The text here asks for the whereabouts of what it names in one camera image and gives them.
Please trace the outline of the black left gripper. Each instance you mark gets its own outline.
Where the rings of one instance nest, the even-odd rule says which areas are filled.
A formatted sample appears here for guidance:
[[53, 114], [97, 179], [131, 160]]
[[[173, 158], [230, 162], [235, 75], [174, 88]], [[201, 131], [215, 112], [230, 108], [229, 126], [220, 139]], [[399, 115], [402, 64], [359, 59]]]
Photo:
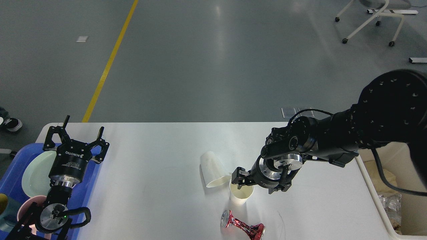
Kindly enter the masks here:
[[[102, 138], [104, 127], [101, 126], [98, 136], [91, 143], [84, 143], [70, 138], [66, 131], [66, 126], [70, 119], [67, 115], [62, 126], [50, 126], [44, 140], [43, 150], [49, 151], [56, 149], [56, 157], [52, 164], [52, 168], [48, 174], [51, 181], [59, 181], [61, 178], [72, 178], [73, 184], [83, 182], [87, 165], [90, 160], [96, 164], [101, 164], [105, 160], [110, 143]], [[57, 134], [61, 144], [56, 147], [52, 137]], [[100, 152], [96, 155], [92, 154], [92, 149], [100, 147]]]

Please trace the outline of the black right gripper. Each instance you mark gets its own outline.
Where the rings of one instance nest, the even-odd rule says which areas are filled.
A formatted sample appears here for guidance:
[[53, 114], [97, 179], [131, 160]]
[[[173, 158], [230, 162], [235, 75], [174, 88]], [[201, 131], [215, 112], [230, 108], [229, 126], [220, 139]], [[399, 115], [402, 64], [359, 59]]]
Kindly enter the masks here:
[[259, 156], [250, 171], [237, 167], [231, 174], [231, 184], [236, 185], [239, 190], [244, 186], [258, 184], [267, 188], [268, 194], [286, 192], [300, 168], [300, 155], [284, 155], [274, 159]]

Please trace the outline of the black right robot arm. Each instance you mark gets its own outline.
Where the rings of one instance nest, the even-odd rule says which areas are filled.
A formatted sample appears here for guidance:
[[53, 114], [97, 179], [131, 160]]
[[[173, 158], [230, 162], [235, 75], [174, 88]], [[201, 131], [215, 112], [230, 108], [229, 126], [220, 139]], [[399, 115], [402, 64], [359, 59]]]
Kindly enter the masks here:
[[392, 70], [375, 78], [346, 111], [317, 120], [292, 116], [285, 127], [272, 128], [250, 170], [237, 167], [231, 183], [238, 188], [259, 185], [269, 194], [287, 191], [306, 161], [344, 167], [370, 149], [381, 180], [392, 190], [416, 196], [426, 192], [397, 187], [386, 180], [377, 149], [405, 143], [423, 185], [426, 185], [426, 73]]

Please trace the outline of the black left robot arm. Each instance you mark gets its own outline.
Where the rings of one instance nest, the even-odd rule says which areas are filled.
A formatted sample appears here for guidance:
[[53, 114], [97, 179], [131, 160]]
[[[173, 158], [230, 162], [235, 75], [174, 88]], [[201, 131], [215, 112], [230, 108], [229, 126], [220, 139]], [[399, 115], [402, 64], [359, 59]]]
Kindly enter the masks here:
[[70, 138], [66, 131], [69, 119], [70, 116], [66, 116], [62, 125], [50, 126], [42, 145], [43, 152], [54, 152], [46, 199], [41, 205], [31, 202], [23, 216], [18, 217], [7, 240], [46, 240], [48, 235], [66, 240], [69, 230], [86, 226], [91, 221], [88, 207], [72, 209], [68, 204], [73, 189], [84, 181], [89, 163], [101, 164], [110, 143], [102, 137], [103, 126], [96, 140], [90, 143]]

